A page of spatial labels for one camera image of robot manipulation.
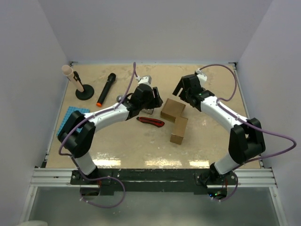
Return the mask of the taped cardboard box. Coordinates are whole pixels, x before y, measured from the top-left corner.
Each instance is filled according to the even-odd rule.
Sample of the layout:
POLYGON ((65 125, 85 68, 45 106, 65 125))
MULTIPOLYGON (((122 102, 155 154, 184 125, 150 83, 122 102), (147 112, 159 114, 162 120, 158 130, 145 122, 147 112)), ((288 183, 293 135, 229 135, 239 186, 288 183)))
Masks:
POLYGON ((176 118, 182 115, 185 107, 185 104, 168 98, 160 112, 160 117, 175 122, 176 118))

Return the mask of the red black utility knife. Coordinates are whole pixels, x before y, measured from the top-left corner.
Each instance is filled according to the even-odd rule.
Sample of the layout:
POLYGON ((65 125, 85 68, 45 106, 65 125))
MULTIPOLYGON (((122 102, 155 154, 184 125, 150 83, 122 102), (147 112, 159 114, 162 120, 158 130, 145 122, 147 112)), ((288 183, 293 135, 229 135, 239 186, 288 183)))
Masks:
POLYGON ((138 121, 141 123, 149 124, 149 125, 154 125, 158 128, 161 128, 165 125, 165 123, 161 120, 153 119, 153 118, 147 118, 147 117, 137 117, 136 118, 138 121))

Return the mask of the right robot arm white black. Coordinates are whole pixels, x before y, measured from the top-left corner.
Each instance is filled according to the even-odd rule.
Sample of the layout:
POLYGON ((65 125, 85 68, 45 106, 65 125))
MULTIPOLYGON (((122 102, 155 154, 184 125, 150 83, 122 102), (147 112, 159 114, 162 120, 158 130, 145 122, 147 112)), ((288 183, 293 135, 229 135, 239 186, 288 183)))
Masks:
POLYGON ((222 103, 218 105, 214 93, 202 87, 206 80, 202 73, 183 76, 173 95, 212 117, 229 132, 228 154, 210 166, 210 181, 220 185, 227 173, 260 155, 266 147, 262 132, 252 128, 261 128, 259 120, 241 116, 222 103))

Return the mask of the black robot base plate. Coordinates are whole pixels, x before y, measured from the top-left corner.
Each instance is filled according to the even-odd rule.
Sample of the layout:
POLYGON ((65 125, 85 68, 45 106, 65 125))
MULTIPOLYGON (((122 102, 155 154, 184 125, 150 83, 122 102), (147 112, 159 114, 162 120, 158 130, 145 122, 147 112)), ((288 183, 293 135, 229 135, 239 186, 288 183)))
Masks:
POLYGON ((99 169, 99 181, 85 180, 78 170, 71 173, 71 185, 83 195, 114 195, 115 192, 179 192, 222 197, 235 186, 233 172, 211 179, 209 169, 99 169))

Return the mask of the small cardboard box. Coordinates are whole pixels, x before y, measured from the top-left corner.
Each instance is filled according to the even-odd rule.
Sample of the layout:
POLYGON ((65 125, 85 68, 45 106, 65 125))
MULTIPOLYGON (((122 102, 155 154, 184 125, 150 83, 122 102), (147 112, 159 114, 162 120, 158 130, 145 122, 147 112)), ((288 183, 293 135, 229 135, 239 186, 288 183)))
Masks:
POLYGON ((170 142, 174 144, 181 145, 184 134, 186 131, 186 126, 188 123, 188 118, 177 117, 174 122, 174 128, 171 133, 170 142))

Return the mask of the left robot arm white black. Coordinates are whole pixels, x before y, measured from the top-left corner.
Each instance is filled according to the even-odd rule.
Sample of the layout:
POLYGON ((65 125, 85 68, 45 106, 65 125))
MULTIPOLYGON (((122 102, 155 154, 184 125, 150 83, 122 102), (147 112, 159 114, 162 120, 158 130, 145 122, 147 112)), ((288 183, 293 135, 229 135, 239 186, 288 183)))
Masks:
POLYGON ((70 152, 68 155, 82 172, 81 180, 92 185, 99 177, 98 168, 89 154, 96 132, 114 123, 135 118, 141 110, 159 108, 162 104, 157 87, 140 84, 123 102, 111 107, 87 114, 72 112, 59 132, 58 140, 70 152))

